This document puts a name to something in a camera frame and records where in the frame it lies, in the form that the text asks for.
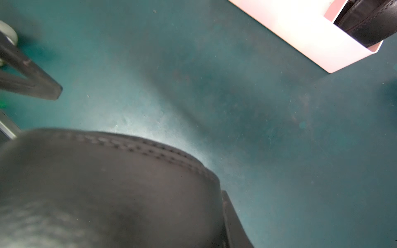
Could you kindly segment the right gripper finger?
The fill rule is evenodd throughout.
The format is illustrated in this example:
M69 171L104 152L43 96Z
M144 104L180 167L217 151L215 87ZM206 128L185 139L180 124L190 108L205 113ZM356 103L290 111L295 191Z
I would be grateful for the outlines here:
M223 248L254 248L226 191L222 191L224 240Z

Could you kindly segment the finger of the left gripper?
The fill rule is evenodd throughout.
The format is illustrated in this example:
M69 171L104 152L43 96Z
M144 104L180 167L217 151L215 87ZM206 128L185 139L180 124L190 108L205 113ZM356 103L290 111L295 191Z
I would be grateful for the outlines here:
M23 75L20 77L1 70L1 90L47 100L57 100L60 97L62 86L14 46L3 33L1 60Z

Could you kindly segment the pink compartment storage box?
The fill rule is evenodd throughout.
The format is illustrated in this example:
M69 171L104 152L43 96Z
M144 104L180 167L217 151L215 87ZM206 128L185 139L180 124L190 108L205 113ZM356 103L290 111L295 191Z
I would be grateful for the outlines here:
M345 0L231 3L329 73L377 53L383 44L366 48L334 24Z

